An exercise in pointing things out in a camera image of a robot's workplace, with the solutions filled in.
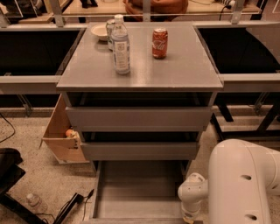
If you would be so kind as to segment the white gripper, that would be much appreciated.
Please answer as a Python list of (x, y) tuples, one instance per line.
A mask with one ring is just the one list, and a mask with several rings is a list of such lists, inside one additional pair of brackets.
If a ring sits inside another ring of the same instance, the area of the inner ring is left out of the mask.
[(201, 209), (201, 201), (208, 195), (208, 180), (197, 172), (190, 174), (178, 188), (181, 211), (185, 224), (198, 224), (194, 220)]

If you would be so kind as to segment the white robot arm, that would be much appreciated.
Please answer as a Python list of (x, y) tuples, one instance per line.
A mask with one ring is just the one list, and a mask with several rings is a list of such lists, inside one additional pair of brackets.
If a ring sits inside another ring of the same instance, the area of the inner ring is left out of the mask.
[(184, 222), (208, 199), (209, 224), (271, 224), (268, 197), (280, 194), (280, 151), (238, 139), (218, 143), (208, 177), (197, 172), (178, 188)]

